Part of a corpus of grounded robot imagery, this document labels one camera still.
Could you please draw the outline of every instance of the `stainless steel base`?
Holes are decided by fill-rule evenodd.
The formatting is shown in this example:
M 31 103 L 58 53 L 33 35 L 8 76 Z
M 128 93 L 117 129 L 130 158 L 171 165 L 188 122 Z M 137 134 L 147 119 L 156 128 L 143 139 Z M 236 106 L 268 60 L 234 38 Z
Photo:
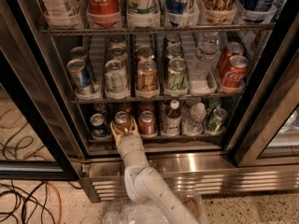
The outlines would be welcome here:
M 298 164 L 237 168 L 222 153 L 148 158 L 150 165 L 158 170 L 171 189 L 195 189 L 200 194 L 299 189 Z M 90 183 L 89 189 L 94 189 L 94 192 L 89 190 L 87 193 L 92 202 L 127 197 L 122 160 L 93 161 L 89 167 L 85 183 Z

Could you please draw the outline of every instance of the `floor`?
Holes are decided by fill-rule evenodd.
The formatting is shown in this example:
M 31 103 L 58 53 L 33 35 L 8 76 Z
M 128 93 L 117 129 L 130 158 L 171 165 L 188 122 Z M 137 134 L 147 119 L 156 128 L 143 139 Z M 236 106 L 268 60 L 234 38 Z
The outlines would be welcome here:
M 15 205 L 15 196 L 11 193 L 4 195 L 7 190 L 3 184 L 11 185 L 9 180 L 0 180 L 0 222 L 6 217 L 1 213 L 9 212 Z M 37 181 L 13 181 L 15 187 L 31 192 L 40 182 Z M 68 182 L 50 182 L 48 195 L 46 186 L 41 186 L 34 194 L 41 204 L 52 212 L 55 223 L 58 223 L 59 199 L 56 187 L 62 203 L 62 224 L 101 224 L 103 216 L 107 212 L 109 203 L 90 203 L 81 189 L 75 189 Z M 276 191 L 242 195 L 209 195 L 203 196 L 203 204 L 206 216 L 210 224 L 282 224 L 299 223 L 299 191 Z M 16 219 L 21 223 L 21 206 L 15 211 Z M 33 210 L 33 203 L 27 205 L 26 220 Z M 44 211 L 41 220 L 42 208 L 37 207 L 27 223 L 54 223 L 50 215 Z M 14 217 L 4 220 L 2 223 L 18 223 Z

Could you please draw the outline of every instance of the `plastic bottle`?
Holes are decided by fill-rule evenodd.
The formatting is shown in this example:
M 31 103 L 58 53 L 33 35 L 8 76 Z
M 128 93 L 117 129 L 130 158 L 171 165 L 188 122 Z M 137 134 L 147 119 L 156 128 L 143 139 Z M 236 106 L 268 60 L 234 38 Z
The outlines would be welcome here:
M 203 131 L 202 121 L 206 117 L 206 108 L 203 103 L 192 106 L 187 118 L 183 122 L 183 133 L 188 136 L 196 136 Z
M 200 33 L 197 44 L 192 74 L 196 80 L 206 80 L 219 50 L 220 40 L 218 33 Z
M 167 136 L 175 136 L 179 134 L 181 111 L 179 101 L 172 100 L 170 105 L 165 108 L 163 120 L 163 132 Z

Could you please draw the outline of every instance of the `robotic arm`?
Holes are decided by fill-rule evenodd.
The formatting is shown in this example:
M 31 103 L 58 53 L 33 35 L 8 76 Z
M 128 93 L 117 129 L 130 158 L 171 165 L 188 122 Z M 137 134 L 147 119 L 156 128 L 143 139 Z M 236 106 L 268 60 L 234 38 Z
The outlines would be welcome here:
M 195 224 L 195 217 L 167 186 L 161 175 L 148 162 L 135 120 L 127 134 L 111 122 L 117 149 L 124 161 L 124 181 L 129 198 L 136 203 L 153 200 L 171 224 Z

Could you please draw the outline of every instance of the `bottle label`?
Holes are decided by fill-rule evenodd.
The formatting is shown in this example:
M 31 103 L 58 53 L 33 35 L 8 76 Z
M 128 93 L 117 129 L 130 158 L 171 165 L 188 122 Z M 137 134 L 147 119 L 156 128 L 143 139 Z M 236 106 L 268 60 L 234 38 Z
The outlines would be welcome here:
M 167 134 L 178 133 L 180 119 L 181 119 L 181 117 L 175 118 L 175 119 L 170 119 L 168 116 L 164 116 L 164 125 L 163 125 L 164 133 L 167 133 Z

